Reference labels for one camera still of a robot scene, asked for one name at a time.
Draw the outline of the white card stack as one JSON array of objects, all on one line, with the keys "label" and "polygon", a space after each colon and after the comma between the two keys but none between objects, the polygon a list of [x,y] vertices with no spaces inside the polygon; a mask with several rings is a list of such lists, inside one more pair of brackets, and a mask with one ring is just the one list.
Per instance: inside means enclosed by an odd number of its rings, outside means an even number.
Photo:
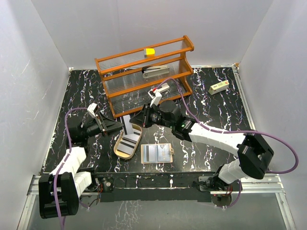
[{"label": "white card stack", "polygon": [[132,155],[135,148],[138,146],[140,137],[141,134],[137,131],[133,131],[133,134],[130,135],[122,135],[121,139],[119,140],[117,150],[128,155]]}]

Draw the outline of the beige card box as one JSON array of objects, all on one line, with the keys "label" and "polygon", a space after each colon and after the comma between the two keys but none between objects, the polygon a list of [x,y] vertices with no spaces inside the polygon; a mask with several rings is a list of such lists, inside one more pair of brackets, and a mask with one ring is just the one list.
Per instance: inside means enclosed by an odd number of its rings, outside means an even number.
[{"label": "beige card box", "polygon": [[124,129],[121,130],[120,136],[116,141],[113,150],[114,153],[125,160],[131,159],[142,138],[142,128],[132,124],[132,134],[125,134]]}]

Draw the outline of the silver patterned credit card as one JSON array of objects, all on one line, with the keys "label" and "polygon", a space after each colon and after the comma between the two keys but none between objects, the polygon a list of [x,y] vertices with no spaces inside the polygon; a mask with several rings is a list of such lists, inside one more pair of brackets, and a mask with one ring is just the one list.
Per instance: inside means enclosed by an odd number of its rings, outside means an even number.
[{"label": "silver patterned credit card", "polygon": [[171,160],[171,153],[168,144],[161,144],[157,146],[157,159],[159,162],[169,162]]}]

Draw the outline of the pink leather card holder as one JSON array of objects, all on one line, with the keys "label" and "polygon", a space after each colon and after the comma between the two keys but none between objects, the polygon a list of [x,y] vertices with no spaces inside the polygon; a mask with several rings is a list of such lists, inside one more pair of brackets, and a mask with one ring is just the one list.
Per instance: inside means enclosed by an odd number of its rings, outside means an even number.
[{"label": "pink leather card holder", "polygon": [[141,163],[172,163],[174,149],[170,143],[142,144],[141,145]]}]

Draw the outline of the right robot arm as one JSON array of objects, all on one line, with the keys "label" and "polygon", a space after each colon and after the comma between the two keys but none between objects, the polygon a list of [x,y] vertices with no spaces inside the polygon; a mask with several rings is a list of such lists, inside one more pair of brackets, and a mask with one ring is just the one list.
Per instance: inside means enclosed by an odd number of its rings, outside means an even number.
[{"label": "right robot arm", "polygon": [[180,108],[171,100],[159,105],[145,104],[142,110],[130,119],[141,127],[153,124],[168,127],[180,140],[203,143],[232,153],[236,160],[223,164],[213,177],[197,184],[206,189],[225,190],[232,182],[244,177],[263,179],[274,152],[260,134],[227,134],[213,128],[202,127],[194,118],[183,115]]}]

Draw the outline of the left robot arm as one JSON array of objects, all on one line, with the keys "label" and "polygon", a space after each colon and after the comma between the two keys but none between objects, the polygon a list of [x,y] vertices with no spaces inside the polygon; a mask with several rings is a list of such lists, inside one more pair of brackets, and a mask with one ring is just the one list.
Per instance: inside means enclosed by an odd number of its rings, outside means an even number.
[{"label": "left robot arm", "polygon": [[58,166],[38,181],[39,211],[43,219],[76,215],[81,194],[85,189],[94,191],[99,179],[90,169],[80,169],[89,153],[88,139],[98,134],[112,135],[123,124],[98,113],[87,123],[67,129],[66,153]]}]

